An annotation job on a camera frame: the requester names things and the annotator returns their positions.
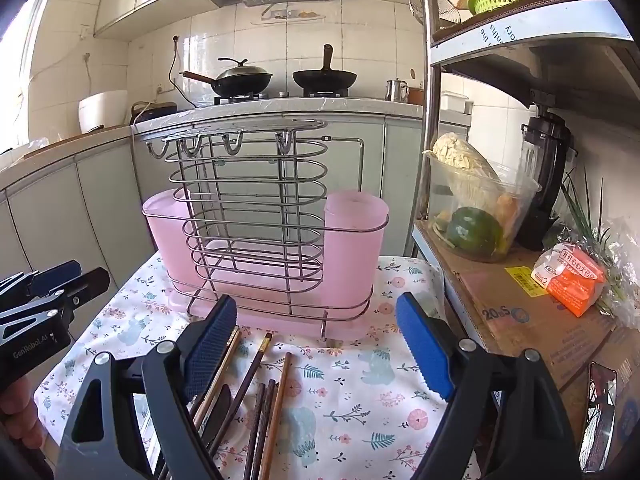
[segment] green squash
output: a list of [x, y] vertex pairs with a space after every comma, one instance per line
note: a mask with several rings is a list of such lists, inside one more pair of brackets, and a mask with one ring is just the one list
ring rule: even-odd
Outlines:
[[482, 209], [461, 207], [451, 216], [445, 238], [470, 256], [488, 258], [500, 244], [502, 227]]

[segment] silver bolt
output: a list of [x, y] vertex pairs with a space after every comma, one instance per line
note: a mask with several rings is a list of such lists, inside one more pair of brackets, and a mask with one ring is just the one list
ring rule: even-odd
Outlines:
[[524, 357], [526, 358], [527, 361], [540, 361], [540, 354], [538, 353], [537, 350], [534, 350], [533, 348], [527, 348], [524, 351]]
[[107, 363], [108, 361], [109, 361], [109, 354], [107, 354], [107, 352], [102, 352], [102, 353], [98, 354], [94, 359], [94, 362], [97, 365], [103, 365], [103, 364]]
[[458, 345], [463, 352], [473, 352], [478, 348], [478, 345], [473, 339], [461, 339]]
[[156, 346], [156, 351], [158, 351], [159, 354], [168, 354], [173, 349], [174, 344], [171, 341], [162, 341]]

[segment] orange snack package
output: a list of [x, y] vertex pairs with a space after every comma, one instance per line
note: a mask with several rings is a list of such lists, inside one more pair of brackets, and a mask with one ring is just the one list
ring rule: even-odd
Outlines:
[[556, 244], [542, 253], [531, 277], [574, 316], [596, 302], [605, 285], [604, 271], [574, 244]]

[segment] stainless steel pitcher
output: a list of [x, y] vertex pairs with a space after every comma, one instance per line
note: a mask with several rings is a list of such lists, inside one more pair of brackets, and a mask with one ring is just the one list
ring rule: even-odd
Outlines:
[[409, 98], [409, 85], [398, 78], [386, 82], [385, 101], [405, 103]]

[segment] white tablecloth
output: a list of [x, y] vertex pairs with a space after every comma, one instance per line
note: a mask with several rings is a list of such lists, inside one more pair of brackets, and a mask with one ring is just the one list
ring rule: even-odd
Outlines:
[[[94, 319], [35, 393], [40, 419], [60, 443], [71, 405], [93, 357], [109, 351], [117, 358], [149, 352], [164, 339], [175, 340], [188, 324], [185, 314], [166, 307], [171, 283], [155, 254]], [[286, 352], [294, 360], [272, 471], [282, 480], [403, 480], [411, 478], [440, 423], [446, 404], [431, 392], [398, 332], [395, 300], [411, 291], [434, 311], [442, 301], [442, 276], [422, 260], [382, 256], [370, 309], [367, 336], [327, 348], [316, 339], [276, 334], [245, 397], [236, 421], [215, 456], [226, 478], [242, 478], [248, 421], [259, 382], [279, 380]], [[263, 330], [242, 328], [225, 382], [234, 394]], [[148, 408], [136, 396], [142, 425]], [[145, 445], [151, 441], [143, 431]], [[465, 479], [479, 477], [475, 459]]]

